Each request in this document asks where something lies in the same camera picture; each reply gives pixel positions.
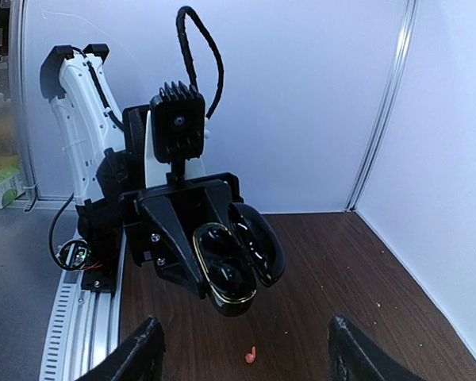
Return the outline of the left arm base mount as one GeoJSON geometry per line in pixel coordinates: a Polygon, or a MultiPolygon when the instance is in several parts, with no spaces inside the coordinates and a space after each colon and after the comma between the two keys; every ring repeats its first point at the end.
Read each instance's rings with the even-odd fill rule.
{"type": "Polygon", "coordinates": [[[63,270],[83,275],[83,290],[114,293],[117,289],[119,254],[118,242],[112,235],[91,244],[82,238],[69,240],[57,249],[54,258],[63,270]]]}

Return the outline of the black charging case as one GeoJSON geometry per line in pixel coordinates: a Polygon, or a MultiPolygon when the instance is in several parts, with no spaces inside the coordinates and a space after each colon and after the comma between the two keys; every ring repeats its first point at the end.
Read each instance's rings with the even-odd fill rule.
{"type": "Polygon", "coordinates": [[[192,241],[214,308],[227,318],[245,314],[257,283],[272,287],[286,269],[286,254],[266,218],[242,202],[227,208],[228,224],[206,222],[192,241]]]}

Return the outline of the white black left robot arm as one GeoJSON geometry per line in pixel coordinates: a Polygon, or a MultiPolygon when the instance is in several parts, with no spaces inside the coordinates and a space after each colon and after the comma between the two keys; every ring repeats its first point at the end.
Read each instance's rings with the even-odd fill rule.
{"type": "Polygon", "coordinates": [[[40,87],[63,134],[79,237],[56,261],[109,271],[124,235],[137,264],[219,307],[252,298],[255,279],[238,235],[237,177],[202,168],[205,101],[193,85],[163,84],[147,105],[119,110],[104,74],[109,49],[57,45],[40,87]]]}

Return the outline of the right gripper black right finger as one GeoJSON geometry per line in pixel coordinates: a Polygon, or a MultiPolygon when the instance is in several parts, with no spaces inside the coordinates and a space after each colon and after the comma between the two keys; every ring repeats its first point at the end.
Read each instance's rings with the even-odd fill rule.
{"type": "Polygon", "coordinates": [[[328,354],[330,380],[422,380],[343,315],[328,323],[328,354]]]}

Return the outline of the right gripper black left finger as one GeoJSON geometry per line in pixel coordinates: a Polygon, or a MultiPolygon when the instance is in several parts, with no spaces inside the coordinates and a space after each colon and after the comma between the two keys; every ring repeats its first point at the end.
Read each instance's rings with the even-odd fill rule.
{"type": "Polygon", "coordinates": [[[165,336],[160,322],[148,317],[98,366],[77,378],[83,380],[161,380],[165,336]]]}

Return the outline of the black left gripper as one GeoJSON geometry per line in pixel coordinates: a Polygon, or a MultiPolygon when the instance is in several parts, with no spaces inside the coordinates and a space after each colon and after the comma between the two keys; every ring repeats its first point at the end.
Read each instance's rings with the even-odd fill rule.
{"type": "Polygon", "coordinates": [[[119,207],[133,263],[151,262],[162,280],[206,298],[209,284],[193,234],[210,222],[229,227],[228,206],[242,201],[239,179],[230,172],[122,194],[119,207]]]}

